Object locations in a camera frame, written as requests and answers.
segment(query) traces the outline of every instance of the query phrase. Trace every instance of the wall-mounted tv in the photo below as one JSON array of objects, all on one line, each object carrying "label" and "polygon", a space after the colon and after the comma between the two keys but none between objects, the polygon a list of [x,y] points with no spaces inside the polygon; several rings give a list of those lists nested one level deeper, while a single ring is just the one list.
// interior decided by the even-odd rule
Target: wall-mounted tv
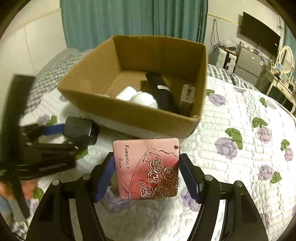
[{"label": "wall-mounted tv", "polygon": [[241,34],[265,48],[273,56],[277,56],[280,36],[246,12],[242,18]]}]

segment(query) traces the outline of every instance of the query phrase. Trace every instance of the white desk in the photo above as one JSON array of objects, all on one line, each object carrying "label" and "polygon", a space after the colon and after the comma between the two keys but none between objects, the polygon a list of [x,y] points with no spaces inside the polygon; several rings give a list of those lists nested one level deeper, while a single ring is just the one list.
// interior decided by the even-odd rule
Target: white desk
[{"label": "white desk", "polygon": [[255,87],[262,93],[266,92],[267,96],[269,95],[272,87],[276,87],[286,97],[282,105],[284,105],[286,100],[288,99],[293,105],[290,113],[294,113],[296,107],[296,97],[289,90],[289,88],[286,87],[281,81],[279,81],[270,71],[268,71],[267,69],[262,69],[262,72],[258,77]]}]

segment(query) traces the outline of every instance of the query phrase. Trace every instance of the open cardboard box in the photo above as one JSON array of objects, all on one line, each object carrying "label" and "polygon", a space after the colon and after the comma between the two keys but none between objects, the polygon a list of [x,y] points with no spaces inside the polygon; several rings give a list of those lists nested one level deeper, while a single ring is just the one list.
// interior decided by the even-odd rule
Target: open cardboard box
[{"label": "open cardboard box", "polygon": [[[139,91],[148,71],[162,74],[176,104],[182,86],[195,83],[195,100],[188,117],[115,99],[127,86]],[[203,44],[163,36],[117,35],[75,65],[58,89],[75,106],[93,114],[95,122],[109,128],[141,138],[185,139],[200,120],[206,77]]]}]

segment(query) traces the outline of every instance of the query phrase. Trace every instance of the quilted blanket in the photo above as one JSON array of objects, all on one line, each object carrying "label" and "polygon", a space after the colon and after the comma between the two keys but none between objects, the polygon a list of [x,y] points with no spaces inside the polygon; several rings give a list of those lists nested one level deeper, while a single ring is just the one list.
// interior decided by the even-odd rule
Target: quilted blanket
[{"label": "quilted blanket", "polygon": [[[67,116],[85,113],[69,103],[57,89],[45,94],[41,103],[26,114],[21,124],[52,121],[64,123]],[[296,211],[296,175],[293,151],[296,150],[293,118],[274,100],[250,89],[238,88],[208,77],[202,118],[180,151],[194,165],[219,181],[241,180],[247,187],[263,220],[269,240],[276,240]],[[102,163],[112,143],[131,136],[101,128],[98,141],[72,170],[41,178],[38,186],[46,191],[56,178],[75,180]],[[47,139],[59,143],[63,137]],[[187,240],[200,205],[191,199],[179,173],[178,195],[157,200],[123,200],[116,181],[112,181],[96,210],[107,237],[124,240]],[[38,199],[30,203],[33,214]],[[219,240],[225,202],[220,201],[212,240]],[[75,213],[75,204],[71,203]],[[71,215],[76,240],[82,240],[77,215]]]}]

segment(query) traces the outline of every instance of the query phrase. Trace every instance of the green leaf pattern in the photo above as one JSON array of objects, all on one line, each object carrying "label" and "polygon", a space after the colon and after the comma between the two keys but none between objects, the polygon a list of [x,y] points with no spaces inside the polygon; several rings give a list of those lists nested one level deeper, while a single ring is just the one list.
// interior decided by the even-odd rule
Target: green leaf pattern
[{"label": "green leaf pattern", "polygon": [[52,115],[50,120],[45,124],[46,126],[53,126],[54,124],[57,123],[57,116]]},{"label": "green leaf pattern", "polygon": [[211,94],[214,94],[214,93],[215,93],[214,90],[209,90],[209,89],[206,89],[206,90],[205,90],[205,95],[206,95],[206,96],[210,96]]},{"label": "green leaf pattern", "polygon": [[237,148],[239,150],[242,149],[242,135],[240,134],[240,131],[235,128],[228,128],[226,129],[226,134],[229,135],[229,138],[232,137],[232,141],[234,141],[237,145]]},{"label": "green leaf pattern", "polygon": [[34,190],[33,198],[38,199],[38,202],[40,202],[43,195],[44,191],[41,188],[36,187]]},{"label": "green leaf pattern", "polygon": [[283,139],[283,141],[281,142],[281,151],[286,150],[289,145],[290,142],[288,142],[286,139]]},{"label": "green leaf pattern", "polygon": [[82,152],[76,154],[76,157],[75,157],[76,160],[79,160],[80,158],[85,157],[88,154],[88,152],[89,152],[88,149],[85,148]]},{"label": "green leaf pattern", "polygon": [[270,179],[270,183],[278,183],[280,180],[282,180],[280,173],[274,172],[273,177]]},{"label": "green leaf pattern", "polygon": [[262,120],[261,118],[258,118],[258,117],[255,117],[253,120],[252,120],[252,123],[253,123],[253,127],[256,128],[256,127],[262,127],[262,126],[267,126],[268,124]]},{"label": "green leaf pattern", "polygon": [[262,105],[264,105],[265,107],[267,107],[267,104],[266,104],[265,99],[263,97],[261,97],[259,99],[259,101],[262,103]]}]

